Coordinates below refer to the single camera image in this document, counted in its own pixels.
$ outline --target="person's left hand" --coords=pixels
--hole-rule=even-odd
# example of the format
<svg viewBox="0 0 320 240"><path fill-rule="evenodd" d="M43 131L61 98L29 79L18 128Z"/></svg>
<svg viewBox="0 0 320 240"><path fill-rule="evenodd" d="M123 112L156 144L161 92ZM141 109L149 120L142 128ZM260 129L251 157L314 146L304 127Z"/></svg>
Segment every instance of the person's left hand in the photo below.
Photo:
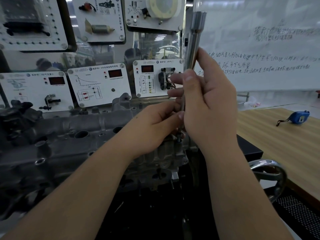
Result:
<svg viewBox="0 0 320 240"><path fill-rule="evenodd" d="M179 112L179 109L180 105L175 101L149 105L133 117L111 141L130 160L150 153L183 123L184 111Z"/></svg>

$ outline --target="hand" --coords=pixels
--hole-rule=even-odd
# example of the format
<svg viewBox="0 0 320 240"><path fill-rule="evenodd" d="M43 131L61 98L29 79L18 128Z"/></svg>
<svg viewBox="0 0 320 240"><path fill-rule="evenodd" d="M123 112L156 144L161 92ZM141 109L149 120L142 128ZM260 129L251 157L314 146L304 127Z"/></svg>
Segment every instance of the hand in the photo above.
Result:
<svg viewBox="0 0 320 240"><path fill-rule="evenodd" d="M184 93L186 108L184 124L187 133L201 147L215 150L237 142L237 93L218 63L202 48L197 54L204 77L188 69L173 74L171 81L183 88L170 89L168 95L178 97Z"/></svg>
<svg viewBox="0 0 320 240"><path fill-rule="evenodd" d="M165 137L183 122L184 111L175 101L147 106L132 118L110 141L133 160L156 149Z"/></svg>

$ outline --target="white car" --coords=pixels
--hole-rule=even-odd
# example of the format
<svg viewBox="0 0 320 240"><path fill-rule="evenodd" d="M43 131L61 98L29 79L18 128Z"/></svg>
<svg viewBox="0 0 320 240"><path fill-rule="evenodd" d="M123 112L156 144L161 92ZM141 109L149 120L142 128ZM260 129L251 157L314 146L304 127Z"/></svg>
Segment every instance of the white car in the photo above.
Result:
<svg viewBox="0 0 320 240"><path fill-rule="evenodd" d="M177 59L180 58L180 52L177 47L173 45L166 45L159 48L159 51L156 52L155 57L156 60L160 59Z"/></svg>

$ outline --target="round yellowed device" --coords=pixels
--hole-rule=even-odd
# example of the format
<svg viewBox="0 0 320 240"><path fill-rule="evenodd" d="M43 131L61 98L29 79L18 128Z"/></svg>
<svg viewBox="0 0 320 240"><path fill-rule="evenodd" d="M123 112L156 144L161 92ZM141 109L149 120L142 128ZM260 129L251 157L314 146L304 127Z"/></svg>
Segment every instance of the round yellowed device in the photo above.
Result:
<svg viewBox="0 0 320 240"><path fill-rule="evenodd" d="M179 6L179 0L146 0L146 7L152 18L170 19Z"/></svg>

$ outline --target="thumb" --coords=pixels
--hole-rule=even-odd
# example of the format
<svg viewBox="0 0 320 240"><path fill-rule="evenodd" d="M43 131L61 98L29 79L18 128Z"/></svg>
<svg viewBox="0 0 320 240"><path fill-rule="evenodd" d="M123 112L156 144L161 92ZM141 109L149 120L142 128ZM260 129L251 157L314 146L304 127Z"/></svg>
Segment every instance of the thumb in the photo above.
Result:
<svg viewBox="0 0 320 240"><path fill-rule="evenodd" d="M186 100L186 110L196 111L197 108L205 105L201 84L194 71L189 72L189 70L187 70L183 73L183 90Z"/></svg>
<svg viewBox="0 0 320 240"><path fill-rule="evenodd" d="M183 123L184 111L179 111L157 124L159 131L166 137Z"/></svg>

